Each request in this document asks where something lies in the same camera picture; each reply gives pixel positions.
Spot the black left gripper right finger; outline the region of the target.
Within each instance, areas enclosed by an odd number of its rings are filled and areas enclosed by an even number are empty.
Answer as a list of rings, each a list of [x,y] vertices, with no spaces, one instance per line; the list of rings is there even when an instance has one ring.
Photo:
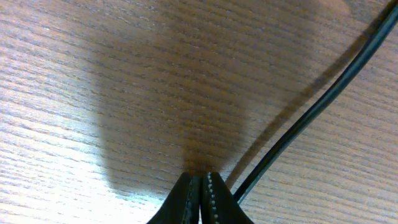
[[[200,210],[202,224],[253,224],[217,172],[202,179]]]

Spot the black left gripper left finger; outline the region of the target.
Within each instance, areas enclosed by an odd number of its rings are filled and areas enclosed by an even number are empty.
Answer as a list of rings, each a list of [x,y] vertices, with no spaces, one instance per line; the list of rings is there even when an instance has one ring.
[[[148,224],[198,224],[201,178],[184,172]]]

